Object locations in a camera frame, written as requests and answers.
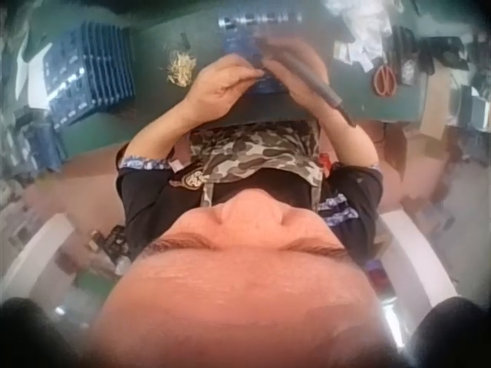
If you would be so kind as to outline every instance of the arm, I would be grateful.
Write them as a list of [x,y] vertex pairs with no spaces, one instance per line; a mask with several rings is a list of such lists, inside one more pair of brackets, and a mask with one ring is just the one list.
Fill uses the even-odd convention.
[[183,101],[143,128],[124,157],[163,159],[177,140],[201,124],[223,117],[263,72],[238,55],[205,67]]
[[[323,81],[329,83],[324,61],[315,50],[298,38],[268,38],[274,46],[285,48],[306,63]],[[284,65],[265,58],[263,64],[290,91],[292,98],[317,119],[331,141],[341,163],[349,166],[370,167],[378,164],[377,150],[368,135],[359,126],[353,128],[326,102],[312,91]]]

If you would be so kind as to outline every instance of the green workbench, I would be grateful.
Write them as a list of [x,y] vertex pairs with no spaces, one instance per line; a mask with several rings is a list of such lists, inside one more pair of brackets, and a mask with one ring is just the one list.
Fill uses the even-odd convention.
[[[414,8],[409,0],[403,0],[403,3],[404,13],[391,14],[392,23],[413,29],[417,36]],[[223,56],[217,4],[208,2],[205,5],[194,5],[191,10],[188,8],[180,14],[175,13],[172,19],[156,25],[156,17],[152,21],[123,18],[101,8],[69,5],[37,9],[38,13],[33,16],[31,23],[32,37],[29,40],[32,54],[40,50],[46,40],[54,40],[56,34],[59,35],[83,20],[132,27],[133,74],[137,96],[122,111],[98,113],[64,128],[61,135],[70,157],[130,140],[138,130],[185,96],[186,89],[166,80],[169,51],[183,49],[180,34],[185,32],[191,44],[190,51],[197,59],[198,70]],[[333,19],[318,0],[302,6],[305,7],[302,9],[304,23],[315,29],[315,46],[329,65],[331,85],[343,98],[345,109],[351,117],[385,121],[420,119],[426,95],[425,78],[416,86],[399,87],[397,95],[391,99],[377,97],[372,89],[375,69],[364,73],[359,64],[351,66],[332,60],[334,41],[343,39],[343,27],[339,20]],[[307,113],[296,106],[288,94],[248,95],[225,118],[209,126],[306,117]]]

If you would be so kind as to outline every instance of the orange scissors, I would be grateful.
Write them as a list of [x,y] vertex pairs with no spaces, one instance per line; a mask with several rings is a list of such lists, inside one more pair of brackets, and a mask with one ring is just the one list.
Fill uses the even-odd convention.
[[397,92],[396,75],[387,64],[387,56],[384,54],[384,63],[377,69],[374,75],[374,89],[381,97],[392,97]]

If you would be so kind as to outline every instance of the nose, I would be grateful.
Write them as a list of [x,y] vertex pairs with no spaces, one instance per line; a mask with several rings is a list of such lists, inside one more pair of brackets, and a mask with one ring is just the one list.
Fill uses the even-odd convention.
[[222,225],[250,231],[281,226],[290,207],[261,189],[247,189],[225,202],[219,213]]

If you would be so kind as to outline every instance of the circuit board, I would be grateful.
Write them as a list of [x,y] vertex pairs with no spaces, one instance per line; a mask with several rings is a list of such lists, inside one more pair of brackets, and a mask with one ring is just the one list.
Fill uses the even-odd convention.
[[[255,44],[254,35],[261,31],[281,31],[292,25],[302,23],[302,14],[290,10],[273,11],[264,9],[229,10],[227,15],[219,18],[220,31],[223,34],[225,54],[239,54],[254,67],[262,68],[262,55]],[[251,87],[253,94],[275,94],[285,92],[285,87],[269,72]]]

